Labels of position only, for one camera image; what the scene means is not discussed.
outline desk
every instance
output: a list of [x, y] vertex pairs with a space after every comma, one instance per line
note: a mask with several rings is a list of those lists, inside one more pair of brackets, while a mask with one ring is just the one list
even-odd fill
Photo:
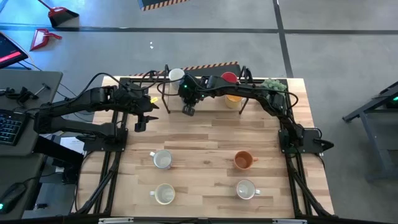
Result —
[[[29, 100], [26, 107], [36, 108], [42, 103], [52, 101], [56, 90], [61, 82], [62, 73], [60, 72], [38, 72], [26, 70], [0, 70], [0, 89], [12, 87], [19, 91], [22, 86], [30, 91], [37, 91], [42, 83], [45, 82], [51, 90], [42, 91], [38, 100]], [[12, 110], [18, 107], [15, 100], [9, 100], [5, 96], [0, 97], [0, 107]], [[15, 182], [22, 182], [30, 177], [39, 175], [40, 167], [43, 162], [43, 155], [30, 154], [35, 146], [38, 134], [33, 130], [33, 122], [29, 121], [25, 127], [18, 144], [16, 146], [0, 145], [0, 194]], [[4, 156], [9, 152], [13, 156]], [[20, 219], [27, 204], [32, 200], [32, 195], [38, 180], [30, 180], [27, 183], [28, 189], [18, 204], [8, 214], [0, 215], [0, 220]]]
[[[287, 79], [289, 90], [299, 98], [293, 108], [295, 120], [313, 127], [304, 80]], [[103, 86], [116, 85], [110, 78]], [[160, 98], [156, 85], [149, 89]], [[285, 157], [280, 153], [277, 132], [279, 121], [271, 117], [255, 100], [249, 100], [242, 115], [238, 112], [196, 112], [193, 117], [179, 112], [167, 114], [160, 107], [146, 115], [159, 119], [147, 124], [147, 131], [135, 133], [135, 116], [129, 116], [129, 138], [122, 154], [114, 194], [112, 216], [129, 217], [222, 217], [222, 218], [293, 218]], [[97, 112], [93, 122], [110, 122], [112, 111]], [[173, 154], [170, 170], [156, 169], [151, 151], [167, 149]], [[236, 152], [246, 150], [259, 158], [251, 170], [233, 168]], [[98, 185], [104, 153], [94, 152], [83, 165], [78, 204], [81, 207]], [[319, 158], [303, 154], [307, 185], [324, 208], [333, 213], [325, 171]], [[251, 200], [234, 198], [234, 186], [249, 179], [262, 191]], [[159, 205], [149, 192], [168, 183], [176, 189], [170, 205]], [[107, 197], [104, 191], [102, 209]], [[300, 208], [304, 212], [301, 191]]]

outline keyboard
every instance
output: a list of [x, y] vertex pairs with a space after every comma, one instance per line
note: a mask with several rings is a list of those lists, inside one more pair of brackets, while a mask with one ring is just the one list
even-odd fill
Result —
[[0, 109], [0, 144], [15, 146], [28, 119], [26, 114]]

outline gray floor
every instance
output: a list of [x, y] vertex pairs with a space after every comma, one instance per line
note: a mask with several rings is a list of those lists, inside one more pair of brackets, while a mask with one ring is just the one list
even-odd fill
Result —
[[[47, 2], [81, 14], [79, 21], [70, 21], [65, 26], [277, 28], [271, 0], [191, 0], [146, 12], [139, 9], [136, 0], [118, 0], [112, 4], [107, 0]], [[279, 0], [279, 4], [285, 29], [398, 29], [398, 3], [394, 0]], [[31, 0], [9, 1], [0, 13], [0, 22], [49, 25], [45, 8]], [[4, 32], [29, 48], [33, 31]], [[250, 67], [255, 77], [286, 77], [278, 34], [57, 34], [63, 39], [52, 40], [45, 48], [30, 54], [40, 68], [63, 72], [63, 84], [75, 93], [98, 72], [130, 75], [161, 70], [165, 63], [184, 67], [238, 61]], [[358, 121], [346, 124], [341, 120], [397, 81], [397, 37], [286, 35], [293, 74], [295, 78], [305, 79], [314, 122], [322, 129], [324, 138], [335, 143], [335, 147], [325, 153], [326, 175], [335, 213], [343, 218], [398, 222], [398, 182], [370, 184], [365, 181], [366, 174], [377, 172], [378, 164], [362, 124]], [[63, 88], [60, 91], [68, 94]], [[48, 187], [59, 190], [57, 186]], [[45, 200], [46, 194], [41, 194], [40, 199]], [[64, 200], [63, 207], [69, 209], [70, 201]], [[44, 215], [61, 212], [55, 210]]]

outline hazard tape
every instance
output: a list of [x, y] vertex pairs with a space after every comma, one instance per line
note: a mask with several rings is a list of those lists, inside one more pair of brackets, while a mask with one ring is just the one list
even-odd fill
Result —
[[[214, 64], [210, 64], [210, 65], [198, 65], [198, 66], [184, 67], [181, 69], [184, 71], [192, 71], [192, 70], [196, 70], [196, 69], [215, 68], [215, 67], [221, 67], [221, 66], [227, 66], [227, 65], [237, 65], [237, 64], [238, 64], [238, 62], [225, 62], [225, 63], [214, 63]], [[157, 73], [159, 75], [161, 75], [162, 73], [164, 73], [164, 70], [158, 71]], [[145, 75], [145, 73], [138, 73], [138, 74], [129, 75], [129, 76], [143, 76], [143, 75]]]
[[164, 1], [164, 2], [151, 4], [151, 5], [142, 7], [141, 10], [142, 11], [148, 11], [148, 10], [151, 10], [151, 9], [157, 9], [157, 8], [164, 7], [164, 6], [171, 6], [173, 4], [186, 2], [186, 1], [189, 1], [189, 0], [168, 0], [168, 1]]

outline wooden table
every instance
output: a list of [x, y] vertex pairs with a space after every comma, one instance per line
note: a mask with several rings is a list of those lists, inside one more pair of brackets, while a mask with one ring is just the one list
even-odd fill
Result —
[[[291, 78], [288, 84], [289, 90], [300, 99], [293, 108], [296, 122], [313, 127], [304, 80]], [[103, 85], [116, 83], [106, 77]], [[155, 87], [150, 88], [149, 94], [160, 99]], [[119, 167], [113, 217], [294, 217], [285, 157], [277, 138], [279, 121], [263, 111], [259, 103], [249, 100], [242, 115], [235, 111], [196, 112], [193, 117], [179, 112], [167, 114], [161, 100], [156, 105], [160, 109], [147, 115], [159, 119], [147, 124], [143, 133], [134, 132], [136, 116], [128, 117], [129, 139]], [[110, 122], [112, 113], [97, 112], [93, 122]], [[160, 170], [153, 165], [149, 153], [161, 149], [169, 150], [174, 157], [170, 170]], [[241, 150], [259, 158], [246, 172], [233, 167], [233, 157]], [[98, 185], [103, 157], [103, 152], [94, 152], [84, 163], [78, 191], [79, 208]], [[310, 154], [302, 157], [308, 187], [324, 208], [333, 213], [320, 159]], [[262, 194], [251, 200], [237, 199], [234, 186], [242, 179], [251, 180]], [[170, 205], [159, 205], [149, 195], [163, 183], [173, 185], [177, 192]], [[105, 189], [102, 209], [107, 194]], [[304, 212], [300, 190], [298, 194]]]

